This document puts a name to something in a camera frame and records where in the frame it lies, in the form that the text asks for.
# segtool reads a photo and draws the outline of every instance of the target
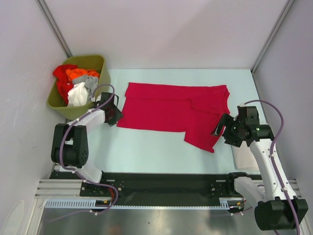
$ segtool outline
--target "white cloth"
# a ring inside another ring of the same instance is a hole
[[[87,104],[88,92],[84,82],[74,85],[67,95],[67,106],[82,106]]]
[[[259,170],[255,157],[245,142],[241,144],[240,148],[234,146],[231,148],[233,150],[235,164],[238,170]]]

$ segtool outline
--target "wall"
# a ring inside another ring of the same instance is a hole
[[[313,1],[298,0],[255,74],[263,99],[279,107],[285,128],[278,140],[289,179],[296,178],[313,218]],[[265,107],[277,131],[279,117]]]
[[[46,2],[72,53],[111,69],[251,69],[286,1]]]
[[[38,181],[51,170],[54,126],[64,119],[45,101],[66,57],[34,0],[1,1],[0,30],[1,229],[19,200],[24,227]]]

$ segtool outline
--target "bin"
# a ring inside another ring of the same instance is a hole
[[[73,56],[65,60],[62,64],[77,65],[80,69],[96,70],[98,73],[100,73],[98,85],[110,83],[111,81],[108,69],[106,67],[106,60],[101,55]],[[95,97],[98,97],[102,92],[107,92],[108,89],[109,87],[107,86],[99,88],[96,91]],[[74,120],[87,112],[93,103],[89,102],[84,106],[67,107],[63,98],[59,94],[55,82],[47,99],[47,105],[68,120]]]

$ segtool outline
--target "wire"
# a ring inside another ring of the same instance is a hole
[[[115,191],[115,195],[116,195],[116,196],[115,196],[115,200],[114,200],[108,207],[106,207],[103,211],[95,212],[95,213],[94,213],[95,215],[103,214],[103,213],[107,212],[108,209],[110,209],[112,206],[114,206],[114,204],[117,202],[117,199],[118,199],[118,191],[117,191],[117,189],[116,189],[115,187],[113,187],[113,186],[111,186],[111,185],[96,183],[96,182],[92,182],[92,181],[90,181],[90,180],[88,180],[88,179],[85,179],[85,178],[84,178],[81,174],[79,174],[79,172],[77,172],[74,168],[65,167],[64,162],[63,162],[63,148],[64,148],[65,141],[66,141],[66,139],[67,139],[67,136],[68,136],[70,130],[73,128],[73,126],[74,126],[75,124],[79,123],[81,120],[83,120],[84,118],[86,118],[88,115],[90,115],[90,114],[94,113],[95,111],[101,109],[103,106],[105,106],[106,104],[108,104],[108,103],[113,99],[114,94],[115,94],[115,88],[114,88],[114,86],[112,86],[111,84],[102,84],[102,85],[98,86],[98,87],[94,90],[92,96],[94,97],[95,92],[96,92],[100,87],[103,87],[103,86],[110,86],[110,87],[112,87],[112,89],[113,89],[113,92],[112,92],[111,96],[109,97],[109,99],[108,99],[107,101],[105,101],[103,104],[101,104],[101,105],[99,105],[98,107],[96,107],[95,109],[92,109],[90,112],[85,113],[85,114],[82,115],[80,118],[78,118],[77,120],[75,120],[75,121],[68,127],[68,129],[65,131],[64,136],[63,136],[63,138],[62,138],[61,146],[60,146],[60,165],[61,165],[65,170],[71,170],[71,171],[75,172],[76,175],[77,175],[79,178],[81,178],[81,179],[82,179],[84,182],[86,182],[86,183],[93,184],[93,185],[97,185],[97,186],[102,186],[102,187],[108,187],[108,188],[110,188],[111,190],[113,189],[113,190]],[[81,212],[91,212],[91,213],[93,213],[93,211],[91,211],[91,210],[74,211],[74,212],[72,212],[72,213],[69,213],[69,214],[66,214],[66,215],[63,215],[63,216],[60,216],[60,217],[51,219],[51,220],[47,220],[47,222],[54,222],[54,221],[56,221],[56,220],[63,219],[63,218],[66,218],[66,217],[68,217],[68,216],[71,216],[71,215],[74,215],[74,214],[77,214],[77,213],[81,213]]]
[[[281,187],[282,187],[282,190],[283,190],[283,192],[284,192],[284,195],[285,195],[285,197],[287,198],[287,201],[288,201],[289,206],[290,206],[290,208],[291,208],[292,215],[293,215],[294,221],[295,221],[295,228],[296,228],[296,231],[297,231],[297,235],[300,235],[300,225],[299,225],[299,220],[298,220],[297,213],[296,213],[295,208],[294,208],[294,206],[293,206],[293,204],[292,204],[292,202],[291,202],[291,199],[290,199],[290,197],[289,197],[288,191],[287,191],[286,188],[285,188],[284,181],[283,181],[283,179],[282,179],[282,176],[281,176],[280,173],[279,173],[279,170],[278,170],[278,167],[277,167],[277,165],[276,165],[276,162],[275,162],[275,159],[274,159],[274,155],[273,155],[273,153],[274,153],[274,146],[275,146],[275,144],[276,144],[276,142],[277,142],[277,139],[278,139],[278,137],[280,136],[280,133],[282,132],[283,127],[284,127],[284,117],[283,117],[282,113],[279,111],[279,109],[278,109],[277,107],[275,107],[273,104],[271,104],[270,102],[267,102],[267,101],[265,101],[265,100],[261,100],[261,99],[251,100],[251,101],[246,102],[245,105],[246,105],[246,104],[253,103],[253,102],[265,103],[265,104],[271,106],[273,109],[275,109],[275,110],[277,111],[277,113],[279,114],[279,117],[280,117],[280,120],[281,120],[281,124],[280,124],[280,128],[279,128],[279,130],[278,130],[278,132],[277,132],[276,137],[274,138],[274,140],[272,141],[272,144],[270,145],[269,154],[270,154],[270,156],[271,156],[271,162],[272,162],[272,164],[273,164],[274,170],[275,170],[276,175],[277,175],[277,177],[278,177],[279,183],[280,183],[280,185],[281,185]]]

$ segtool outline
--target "red fabric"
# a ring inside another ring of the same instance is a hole
[[[183,87],[129,83],[124,117],[118,127],[186,132],[185,141],[214,153],[219,137],[211,136],[222,114],[228,113],[226,85]]]
[[[77,65],[60,65],[54,71],[53,75],[57,77],[57,87],[60,95],[62,96],[66,105],[68,105],[67,93],[70,89],[74,87],[72,82],[68,80],[66,70],[76,69]]]

